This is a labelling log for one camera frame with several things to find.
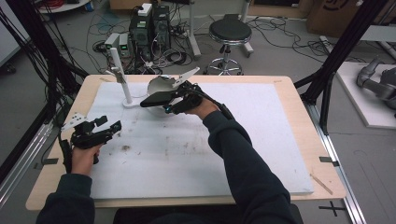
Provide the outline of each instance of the gray floor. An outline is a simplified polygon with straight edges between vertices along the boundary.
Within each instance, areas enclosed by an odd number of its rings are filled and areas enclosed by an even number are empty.
[[[57,14],[60,30],[68,46],[72,48],[73,56],[90,74],[98,74],[97,70],[103,71],[100,68],[106,67],[104,56],[92,51],[94,42],[106,39],[105,35],[93,35],[97,34],[98,29],[106,32],[106,27],[101,28],[97,23],[120,22],[113,31],[121,32],[127,29],[128,18],[128,12],[109,10],[106,1],[98,5],[92,13],[78,9]],[[207,21],[211,19],[202,16],[196,19],[195,25],[200,27]],[[207,33],[208,25],[206,23],[197,33]],[[307,41],[318,41],[318,35],[306,32],[304,21],[287,21],[286,29],[302,39],[300,45],[305,45]],[[243,65],[245,75],[288,76],[293,81],[297,81],[320,68],[321,62],[299,54],[291,48],[275,47],[268,43],[270,41],[279,46],[290,47],[294,37],[287,36],[280,30],[263,33],[267,40],[261,33],[254,32],[250,44],[255,52],[250,58],[246,58],[242,50],[233,49],[232,57]],[[202,68],[200,72],[202,72],[211,60],[219,57],[219,44],[204,35],[198,35],[197,41],[203,54],[198,61],[187,66],[166,68],[163,70],[164,73],[180,74],[195,66],[200,66]],[[82,50],[87,50],[99,65],[93,65],[94,61],[91,62]],[[316,56],[307,48],[298,50],[322,62],[326,59],[326,56]],[[377,49],[364,41],[360,42],[351,53],[351,56],[361,58],[366,62],[373,59],[375,55],[379,55],[386,63],[395,63],[382,49]],[[44,85],[23,53],[18,53],[11,61],[17,67],[17,73],[7,74],[2,69],[0,75],[2,102],[0,122],[3,127],[0,132],[0,145],[3,147],[0,151],[0,162],[4,161],[6,155],[19,141],[33,118],[41,110],[45,100]],[[396,132],[366,128],[336,78],[332,89],[329,132],[367,223],[396,223],[394,213],[396,211],[396,181],[393,173],[396,170],[394,162]],[[2,223],[34,222],[37,212],[27,211],[24,204],[39,175],[39,170],[34,169],[34,165],[39,162],[42,153],[49,146],[50,143],[46,143],[35,158],[31,169],[0,210]],[[347,213],[343,210],[334,213],[330,209],[319,209],[320,206],[330,206],[329,201],[295,203],[299,206],[305,223],[349,223]],[[344,207],[341,201],[333,201],[333,205]],[[116,209],[97,209],[95,223],[112,223],[115,211]]]

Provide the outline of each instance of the robotic hand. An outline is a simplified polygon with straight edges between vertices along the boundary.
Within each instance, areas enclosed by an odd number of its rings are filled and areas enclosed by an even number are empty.
[[[100,144],[107,143],[108,140],[112,139],[114,133],[121,130],[121,122],[117,121],[110,126],[110,128],[101,132],[93,133],[92,130],[99,127],[107,122],[107,117],[102,116],[99,119],[93,121],[86,121],[87,118],[76,113],[71,120],[69,120],[63,127],[62,131],[74,128],[75,131],[72,133],[70,142],[73,146],[81,149],[88,149]],[[72,170],[72,146],[67,140],[61,140],[61,136],[58,135],[62,153],[64,154],[64,167],[66,172],[69,174]],[[93,164],[99,162],[99,159],[95,156],[93,158]]]
[[[178,97],[182,97],[183,100],[171,105],[171,103]],[[206,98],[213,102],[227,119],[233,119],[233,114],[226,105],[215,101],[206,93],[204,93],[198,84],[191,84],[187,80],[181,83],[176,90],[157,91],[154,94],[151,94],[148,98],[140,103],[140,106],[150,107],[162,105],[166,114],[179,114],[200,105],[202,98]]]
[[[376,97],[384,101],[389,108],[396,109],[396,67],[385,70],[379,82],[371,80],[380,63],[382,62],[378,58],[374,58],[367,66],[363,67],[358,73],[356,84],[375,93]]]

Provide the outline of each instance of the white board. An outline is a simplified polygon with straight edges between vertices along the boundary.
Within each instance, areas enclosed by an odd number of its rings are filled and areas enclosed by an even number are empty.
[[[396,129],[396,110],[387,107],[372,91],[360,88],[356,84],[358,73],[366,65],[367,63],[343,63],[337,76],[367,127]],[[379,82],[382,72],[393,67],[395,65],[379,64],[371,80]]]
[[[147,83],[129,84],[144,96]],[[282,105],[272,84],[200,84],[226,104],[249,133],[253,146],[291,194],[311,193],[306,171]],[[231,195],[223,161],[207,143],[208,130],[193,115],[158,117],[139,106],[124,109],[118,83],[103,83],[88,114],[121,120],[122,130],[101,148],[92,168],[92,197],[164,198]],[[145,97],[134,97],[139,104]]]

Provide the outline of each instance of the black pole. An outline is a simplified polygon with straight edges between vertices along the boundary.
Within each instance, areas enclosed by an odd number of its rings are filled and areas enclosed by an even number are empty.
[[[388,0],[365,0],[322,67],[315,74],[294,84],[296,88],[299,88],[312,81],[308,90],[301,95],[302,100],[311,105],[314,105],[320,94],[326,91],[322,98],[319,122],[325,134],[328,134],[326,126],[329,114],[332,79],[350,51],[361,40],[361,37],[387,2]]]

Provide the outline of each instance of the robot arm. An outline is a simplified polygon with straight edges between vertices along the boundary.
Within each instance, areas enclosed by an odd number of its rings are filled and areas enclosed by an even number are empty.
[[[390,83],[387,82],[375,82],[370,79],[370,77],[375,73],[376,67],[381,62],[378,58],[373,59],[367,66],[363,67],[358,74],[357,85],[361,88],[367,89],[375,93],[375,95],[381,100],[391,100],[395,96],[396,89],[394,86],[391,86]],[[382,76],[390,77],[391,70],[384,71]]]

